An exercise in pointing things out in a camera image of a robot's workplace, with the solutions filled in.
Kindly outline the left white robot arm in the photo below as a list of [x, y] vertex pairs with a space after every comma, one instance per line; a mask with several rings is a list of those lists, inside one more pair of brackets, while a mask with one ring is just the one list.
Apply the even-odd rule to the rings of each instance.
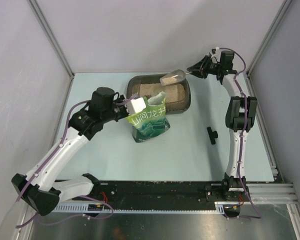
[[35, 167], [11, 179], [18, 193], [17, 200], [25, 201], [37, 214], [46, 216], [61, 202], [84, 196], [97, 199], [101, 188], [98, 179], [90, 173], [72, 180], [57, 182], [56, 179], [75, 153], [106, 123], [118, 122], [129, 115], [125, 101], [125, 95], [109, 87], [99, 87], [90, 100], [81, 102], [83, 107], [79, 111], [69, 112], [61, 139]]

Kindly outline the black bag clip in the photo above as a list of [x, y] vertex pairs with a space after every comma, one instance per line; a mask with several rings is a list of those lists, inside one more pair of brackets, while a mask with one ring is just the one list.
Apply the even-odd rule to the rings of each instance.
[[218, 139], [218, 137], [219, 137], [218, 132], [216, 130], [213, 130], [210, 126], [207, 127], [206, 129], [207, 129], [207, 133], [208, 133], [210, 143], [212, 145], [215, 145], [216, 144], [216, 139]]

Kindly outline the metal scoop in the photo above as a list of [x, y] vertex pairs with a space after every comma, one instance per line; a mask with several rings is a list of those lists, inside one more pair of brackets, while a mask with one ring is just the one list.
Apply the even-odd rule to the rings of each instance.
[[191, 71], [183, 71], [181, 69], [174, 70], [164, 76], [162, 76], [159, 81], [162, 86], [171, 86], [179, 84], [186, 79], [186, 75], [191, 74]]

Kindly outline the green litter bag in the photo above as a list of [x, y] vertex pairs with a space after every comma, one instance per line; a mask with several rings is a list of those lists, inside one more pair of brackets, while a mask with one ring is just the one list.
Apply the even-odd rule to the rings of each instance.
[[159, 92], [156, 96], [144, 99], [146, 108], [126, 117], [132, 125], [132, 137], [135, 142], [142, 143], [167, 132], [171, 125], [166, 117], [167, 93]]

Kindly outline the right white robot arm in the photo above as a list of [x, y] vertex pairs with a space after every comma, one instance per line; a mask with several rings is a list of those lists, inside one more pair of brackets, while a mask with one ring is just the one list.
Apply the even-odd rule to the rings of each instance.
[[234, 69], [233, 60], [239, 54], [228, 47], [215, 47], [195, 65], [189, 74], [206, 79], [214, 75], [229, 95], [225, 125], [229, 130], [229, 160], [221, 186], [216, 189], [225, 200], [250, 201], [245, 174], [245, 154], [248, 135], [255, 124], [258, 100], [240, 85], [240, 71]]

